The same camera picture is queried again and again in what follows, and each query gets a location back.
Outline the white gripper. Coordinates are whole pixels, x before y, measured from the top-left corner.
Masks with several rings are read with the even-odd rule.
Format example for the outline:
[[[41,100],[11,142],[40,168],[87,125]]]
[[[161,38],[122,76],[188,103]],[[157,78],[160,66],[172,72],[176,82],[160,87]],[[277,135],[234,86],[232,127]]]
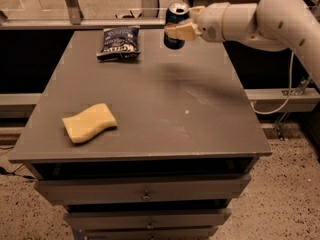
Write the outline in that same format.
[[[189,18],[191,21],[178,24],[168,23],[164,27],[164,32],[171,39],[193,41],[201,35],[207,42],[222,43],[225,41],[223,17],[229,6],[228,2],[224,2],[213,3],[207,7],[190,7]]]

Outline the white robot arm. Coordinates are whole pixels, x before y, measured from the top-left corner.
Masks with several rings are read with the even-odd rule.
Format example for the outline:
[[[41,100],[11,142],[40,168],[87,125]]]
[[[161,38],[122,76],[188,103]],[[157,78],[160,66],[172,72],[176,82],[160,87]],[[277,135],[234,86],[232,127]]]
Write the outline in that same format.
[[[260,0],[258,3],[213,3],[189,9],[189,18],[168,23],[172,39],[236,41],[264,51],[290,49],[320,87],[320,23],[303,0]]]

